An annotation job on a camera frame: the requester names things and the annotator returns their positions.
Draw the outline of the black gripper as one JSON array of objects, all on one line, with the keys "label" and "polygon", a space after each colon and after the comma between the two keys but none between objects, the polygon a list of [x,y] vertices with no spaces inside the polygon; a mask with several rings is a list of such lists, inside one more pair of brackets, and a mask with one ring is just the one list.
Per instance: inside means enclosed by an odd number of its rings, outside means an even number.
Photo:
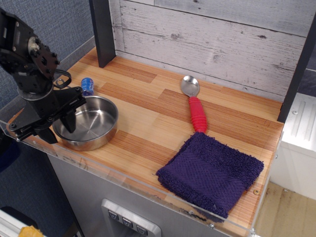
[{"label": "black gripper", "polygon": [[76,129],[76,109],[86,103],[80,86],[55,90],[53,86],[45,93],[27,93],[18,89],[25,101],[22,112],[9,125],[17,141],[38,135],[49,144],[57,143],[51,125],[60,120],[69,133]]}]

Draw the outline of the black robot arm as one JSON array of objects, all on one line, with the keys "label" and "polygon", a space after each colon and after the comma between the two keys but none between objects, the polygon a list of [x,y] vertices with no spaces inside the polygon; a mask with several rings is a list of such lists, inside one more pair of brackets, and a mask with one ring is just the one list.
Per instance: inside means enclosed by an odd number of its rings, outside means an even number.
[{"label": "black robot arm", "polygon": [[49,144],[57,143],[52,124],[59,120],[73,133],[75,112],[86,103],[80,86],[69,87],[68,72],[59,70],[55,53],[43,44],[32,28],[17,16],[0,11],[0,65],[17,84],[25,101],[22,112],[9,125],[18,141],[39,136]]}]

